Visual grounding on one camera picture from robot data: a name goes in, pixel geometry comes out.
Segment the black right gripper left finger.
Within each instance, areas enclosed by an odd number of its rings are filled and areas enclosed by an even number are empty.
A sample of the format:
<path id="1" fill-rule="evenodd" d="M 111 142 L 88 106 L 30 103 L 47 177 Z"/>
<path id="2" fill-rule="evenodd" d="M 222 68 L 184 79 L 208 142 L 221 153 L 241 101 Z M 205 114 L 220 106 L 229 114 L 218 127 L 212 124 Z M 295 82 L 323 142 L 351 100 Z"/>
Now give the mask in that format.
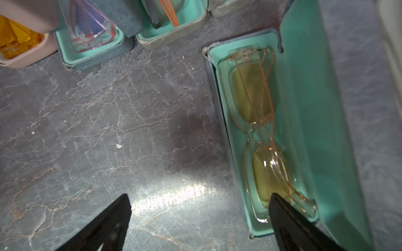
<path id="1" fill-rule="evenodd" d="M 124 246 L 131 204 L 126 193 L 120 195 L 59 251 L 121 251 Z"/>

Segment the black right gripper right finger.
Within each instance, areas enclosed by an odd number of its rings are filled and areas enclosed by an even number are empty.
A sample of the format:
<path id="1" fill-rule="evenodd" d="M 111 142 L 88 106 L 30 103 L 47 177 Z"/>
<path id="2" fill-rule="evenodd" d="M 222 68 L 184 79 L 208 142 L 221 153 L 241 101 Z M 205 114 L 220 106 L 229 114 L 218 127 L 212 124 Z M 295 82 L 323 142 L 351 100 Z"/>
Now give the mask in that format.
<path id="1" fill-rule="evenodd" d="M 281 251 L 343 250 L 277 193 L 271 195 L 269 215 Z"/>

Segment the case with clear yellow glasses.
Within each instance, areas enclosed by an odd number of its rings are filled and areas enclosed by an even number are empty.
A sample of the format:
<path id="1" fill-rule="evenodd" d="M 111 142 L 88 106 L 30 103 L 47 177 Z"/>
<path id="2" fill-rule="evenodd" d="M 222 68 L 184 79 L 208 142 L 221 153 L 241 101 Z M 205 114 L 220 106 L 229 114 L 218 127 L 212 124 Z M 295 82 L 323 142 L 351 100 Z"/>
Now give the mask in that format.
<path id="1" fill-rule="evenodd" d="M 379 1 L 253 1 L 203 50 L 252 237 L 280 194 L 349 251 L 402 248 L 402 98 Z"/>

